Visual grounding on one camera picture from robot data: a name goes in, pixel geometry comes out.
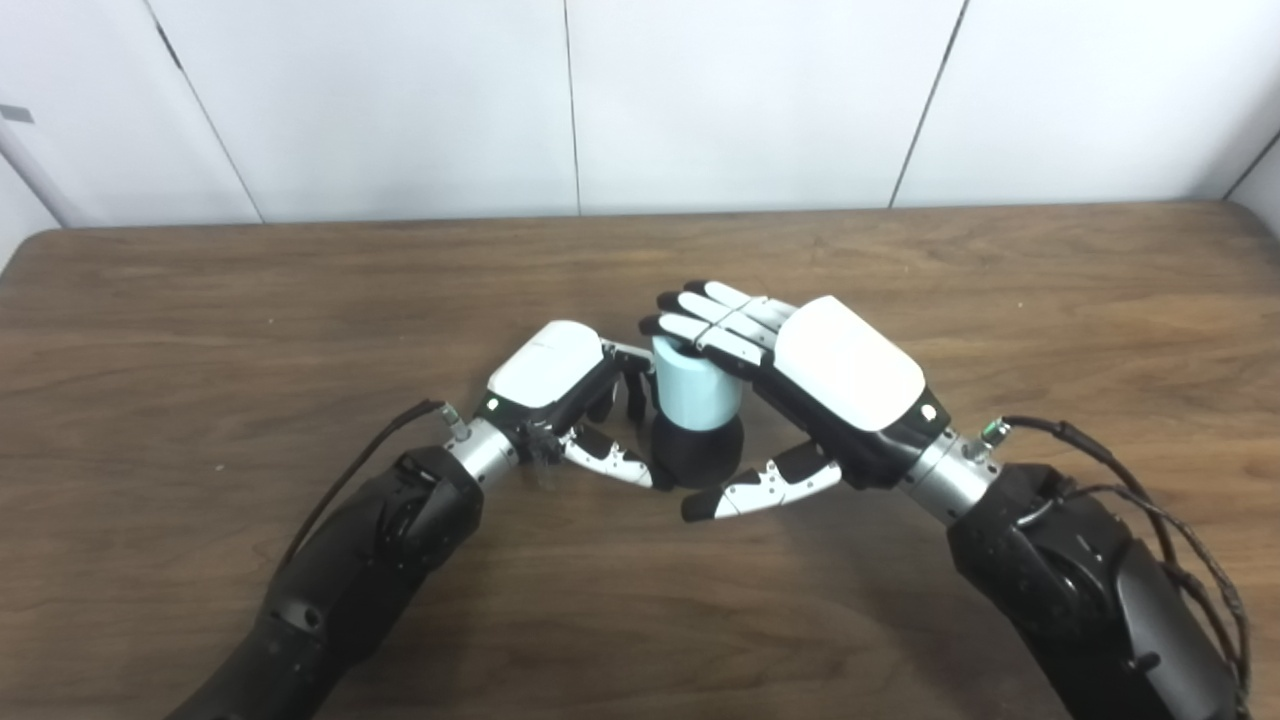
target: fingertip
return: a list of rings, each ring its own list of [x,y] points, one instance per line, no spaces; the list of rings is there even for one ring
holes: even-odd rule
[[[685,309],[680,306],[678,292],[664,292],[659,295],[658,309],[664,313],[685,313]]]
[[[714,520],[716,509],[719,507],[719,502],[723,496],[724,491],[718,487],[694,493],[680,503],[680,516],[686,523]]]
[[[637,323],[637,327],[640,328],[640,334],[645,337],[666,334],[662,329],[662,323],[659,322],[660,318],[662,315],[649,315],[645,318],[640,318],[640,322]]]

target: robotic hand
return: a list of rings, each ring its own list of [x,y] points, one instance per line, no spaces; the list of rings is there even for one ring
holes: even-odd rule
[[[658,297],[640,322],[751,383],[810,441],[723,487],[686,497],[686,520],[785,505],[838,484],[906,492],[946,528],[956,569],[1012,621],[1074,717],[1228,720],[1247,715],[1247,625],[1221,568],[1185,524],[1151,502],[1097,441],[1066,423],[1004,418],[961,437],[924,373],[835,297],[799,309],[718,282]],[[1051,432],[1124,486],[1075,488],[1047,465],[1001,464],[1014,425]],[[1158,562],[1093,493],[1112,491],[1152,518]],[[1203,585],[1176,565],[1164,521],[1210,566],[1236,620],[1239,655]],[[1222,655],[1179,591],[1201,603]]]
[[[392,421],[321,498],[285,551],[252,630],[170,720],[305,720],[381,643],[426,577],[480,524],[484,489],[521,462],[564,457],[626,483],[671,487],[590,425],[613,406],[644,416],[652,356],[566,320],[548,324],[490,378],[475,418],[425,401]],[[444,446],[404,452],[307,538],[325,506],[398,428],[440,411]]]

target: wire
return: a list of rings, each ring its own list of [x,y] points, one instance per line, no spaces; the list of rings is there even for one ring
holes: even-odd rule
[[[1247,701],[1253,682],[1253,660],[1249,648],[1249,618],[1244,610],[1244,602],[1240,600],[1239,589],[1236,589],[1235,584],[1226,575],[1226,570],[1224,570],[1222,566],[1219,565],[1217,560],[1213,559],[1212,553],[1210,553],[1204,542],[1199,539],[1194,530],[1192,530],[1190,525],[1178,519],[1164,507],[1156,505],[1156,502],[1147,493],[1147,489],[1142,487],[1138,478],[1130,473],[1128,468],[1125,468],[1124,462],[1120,462],[1120,460],[1111,454],[1110,448],[1089,437],[1084,430],[1076,428],[1066,420],[1055,423],[1043,418],[1032,418],[1027,415],[1006,415],[1001,418],[1001,420],[1014,427],[1032,428],[1048,433],[1059,441],[1079,450],[1089,457],[1093,457],[1102,465],[1106,465],[1107,469],[1110,469],[1116,478],[1120,479],[1123,484],[1100,484],[1071,491],[1064,496],[1064,500],[1082,495],[1111,492],[1137,505],[1147,514],[1147,518],[1151,520],[1151,527],[1155,529],[1156,537],[1160,541],[1161,555],[1165,557],[1161,566],[1164,568],[1170,582],[1175,587],[1184,591],[1193,601],[1196,601],[1201,610],[1204,611],[1204,618],[1208,620],[1213,634],[1217,637],[1222,657],[1235,674],[1236,701],[1239,705],[1240,717],[1248,719],[1249,708]],[[1235,643],[1231,642],[1231,638],[1226,632],[1226,625],[1222,623],[1221,615],[1219,615],[1217,610],[1213,607],[1213,603],[1208,597],[1208,592],[1204,589],[1204,584],[1201,583],[1196,575],[1192,575],[1178,564],[1178,555],[1174,550],[1172,538],[1169,536],[1169,528],[1165,527],[1166,523],[1172,525],[1179,534],[1187,539],[1187,544],[1192,547],[1192,551],[1197,557],[1199,557],[1201,562],[1208,568],[1208,571],[1213,577],[1213,582],[1219,588],[1219,593],[1222,597],[1222,603],[1226,606],[1226,611],[1231,615],[1231,619],[1235,623]]]
[[[357,455],[356,459],[352,460],[351,465],[348,465],[347,469],[343,470],[340,475],[338,475],[338,479],[334,480],[332,486],[329,486],[329,489],[326,489],[325,493],[320,496],[320,501],[316,502],[316,506],[311,509],[311,512],[307,515],[306,520],[302,520],[302,527],[300,527],[298,532],[293,534],[293,539],[289,541],[289,547],[287,547],[284,550],[284,555],[280,556],[280,564],[275,566],[274,575],[279,575],[280,571],[284,570],[284,566],[293,560],[293,556],[298,553],[298,548],[302,547],[302,542],[306,541],[307,536],[311,533],[311,528],[315,527],[316,520],[319,520],[320,515],[324,514],[325,507],[328,507],[330,502],[333,502],[333,498],[338,496],[343,486],[346,486],[347,482],[351,480],[351,478],[360,470],[361,465],[369,461],[369,459],[374,455],[374,452],[378,451],[378,448],[383,445],[383,442],[385,442],[387,438],[396,434],[396,432],[403,428],[404,425],[412,423],[413,420],[421,418],[422,415],[434,413],[440,407],[444,407],[444,404],[440,401],[424,400],[422,402],[419,402],[417,405],[397,415],[390,423],[387,424],[385,428],[383,428],[380,433],[374,436],[374,439],[369,441],[369,445],[365,446],[365,450],[360,451],[360,455]]]
[[[1001,418],[1005,423],[1018,428],[1032,428],[1041,430],[1042,433],[1048,433],[1055,438],[1070,445],[1071,447],[1079,450],[1080,452],[1088,455],[1089,457],[1097,460],[1110,469],[1125,487],[1133,492],[1135,496],[1146,502],[1152,502],[1151,496],[1147,493],[1147,488],[1142,487],[1138,478],[1124,466],[1124,462],[1116,460],[1116,456],[1102,445],[1101,442],[1089,437],[1084,430],[1076,428],[1066,420],[1052,421],[1043,418],[1032,418],[1028,415],[1005,415]],[[1165,562],[1170,565],[1178,565],[1178,551],[1174,550],[1174,541],[1169,537],[1169,528],[1165,527],[1164,518],[1158,512],[1147,512],[1147,518],[1151,520],[1151,527],[1156,532],[1156,541],[1160,543],[1160,555],[1164,556]]]
[[[1235,620],[1238,652],[1236,650],[1231,648],[1230,643],[1226,643],[1222,647],[1222,653],[1226,656],[1229,662],[1234,660],[1231,665],[1235,669],[1238,694],[1240,706],[1243,708],[1244,702],[1249,697],[1249,689],[1253,680],[1252,656],[1249,648],[1249,616],[1244,610],[1244,601],[1240,600],[1240,592],[1239,589],[1236,589],[1235,583],[1233,583],[1231,579],[1226,575],[1226,570],[1224,570],[1222,566],[1219,565],[1217,560],[1208,551],[1208,547],[1204,544],[1202,539],[1199,539],[1199,536],[1197,536],[1196,532],[1192,530],[1190,525],[1178,519],[1171,512],[1169,512],[1164,507],[1160,507],[1155,502],[1139,497],[1130,488],[1125,486],[1089,486],[1070,492],[1068,497],[1070,498],[1075,496],[1093,495],[1100,492],[1115,493],[1121,498],[1137,505],[1138,507],[1142,507],[1148,514],[1158,515],[1162,520],[1172,525],[1187,539],[1187,544],[1192,546],[1192,551],[1196,552],[1196,556],[1199,557],[1201,562],[1203,562],[1206,568],[1208,568],[1208,571],[1213,577],[1213,582],[1217,584],[1219,592],[1222,596],[1222,603],[1226,605],[1226,611],[1230,612],[1231,618]]]
[[[1208,620],[1210,626],[1213,629],[1213,634],[1217,635],[1217,644],[1222,648],[1222,655],[1226,656],[1226,661],[1231,664],[1233,667],[1238,667],[1239,656],[1235,653],[1235,642],[1231,641],[1231,635],[1226,632],[1226,624],[1222,623],[1222,616],[1219,614],[1217,609],[1213,607],[1213,601],[1208,597],[1208,591],[1204,589],[1204,583],[1199,582],[1199,578],[1192,575],[1183,568],[1178,565],[1170,565],[1167,562],[1161,562],[1165,574],[1169,579],[1181,588],[1196,605],[1199,605],[1201,610],[1204,612],[1204,618]]]

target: table surface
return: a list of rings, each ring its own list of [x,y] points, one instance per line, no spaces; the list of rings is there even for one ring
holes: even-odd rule
[[[0,717],[163,716],[390,416],[475,402],[553,318],[639,342],[703,277],[840,296],[963,430],[1032,413],[1107,442],[1239,583],[1254,712],[1280,716],[1280,245],[1202,202],[41,234],[0,277]],[[799,439],[755,397],[744,419],[749,461]],[[1002,454],[1106,479],[1038,438]],[[901,493],[684,525],[676,496],[558,468],[490,495],[321,716],[1065,712]]]

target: white wall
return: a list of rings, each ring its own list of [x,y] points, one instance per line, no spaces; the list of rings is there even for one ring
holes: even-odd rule
[[[152,0],[269,222],[576,214],[561,0]]]
[[[116,225],[1210,199],[1280,129],[1275,0],[961,4],[6,0],[0,150]]]
[[[56,227],[58,220],[0,156],[0,269],[23,240]]]
[[[1276,128],[1275,0],[973,0],[896,205],[1221,199]]]
[[[568,0],[582,211],[883,208],[960,0]]]
[[[259,222],[142,0],[0,3],[0,149],[70,225]]]
[[[1280,142],[1231,192],[1231,200],[1253,210],[1272,233],[1280,236]]]

